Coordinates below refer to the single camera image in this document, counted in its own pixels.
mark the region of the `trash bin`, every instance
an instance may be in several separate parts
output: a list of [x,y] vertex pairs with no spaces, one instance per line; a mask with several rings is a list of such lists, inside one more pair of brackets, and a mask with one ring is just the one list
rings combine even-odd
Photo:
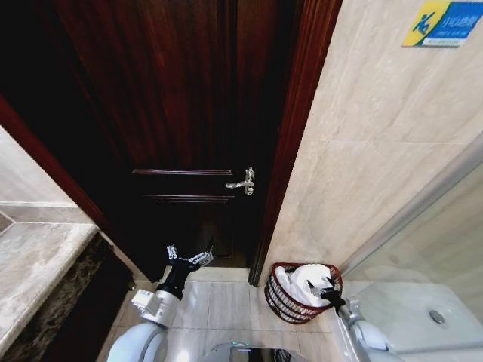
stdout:
[[[321,314],[323,311],[332,308],[332,305],[326,305],[324,307],[312,307],[309,305],[304,305],[292,298],[280,285],[275,274],[275,268],[281,266],[285,269],[285,272],[291,273],[302,265],[305,264],[291,262],[277,262],[273,264],[270,271],[269,280],[266,282],[265,286],[265,298],[269,303],[270,308],[282,320],[291,324],[307,323],[317,315]],[[339,269],[333,265],[322,265],[327,266],[331,270],[331,277],[335,281],[336,285],[340,287],[340,294],[342,294],[342,276],[340,275]]]

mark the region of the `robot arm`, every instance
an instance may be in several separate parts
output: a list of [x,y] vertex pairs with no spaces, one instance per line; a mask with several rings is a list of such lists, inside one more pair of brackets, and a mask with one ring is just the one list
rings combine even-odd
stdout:
[[203,253],[193,258],[178,258],[174,245],[168,247],[169,263],[173,266],[166,281],[156,292],[138,290],[131,300],[146,323],[130,328],[120,336],[109,352],[107,362],[162,362],[168,351],[168,329],[176,316],[177,305],[190,272],[213,260],[213,242]]

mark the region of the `tiled floor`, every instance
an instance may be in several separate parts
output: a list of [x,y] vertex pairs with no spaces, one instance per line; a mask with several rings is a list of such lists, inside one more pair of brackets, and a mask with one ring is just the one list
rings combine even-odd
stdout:
[[[148,289],[149,285],[139,285]],[[141,323],[130,306],[129,292],[100,353],[105,361],[114,341],[130,326]],[[326,316],[303,326],[281,321],[266,304],[263,288],[243,282],[188,281],[177,317],[168,334],[169,362],[196,362],[215,345],[246,342],[301,353],[312,362],[340,362]]]

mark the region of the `marble countertop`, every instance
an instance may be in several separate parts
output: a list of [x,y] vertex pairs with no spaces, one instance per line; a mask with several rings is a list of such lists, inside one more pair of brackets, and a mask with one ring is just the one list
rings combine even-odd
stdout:
[[16,222],[0,234],[0,356],[97,230],[92,224]]

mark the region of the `silver door lever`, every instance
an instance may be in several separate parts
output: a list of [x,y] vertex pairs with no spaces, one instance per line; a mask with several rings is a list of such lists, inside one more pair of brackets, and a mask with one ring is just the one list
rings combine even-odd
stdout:
[[255,171],[253,168],[249,167],[245,170],[245,181],[240,181],[239,183],[227,183],[225,187],[228,189],[237,189],[238,187],[245,187],[245,194],[250,196],[254,193],[254,178]]

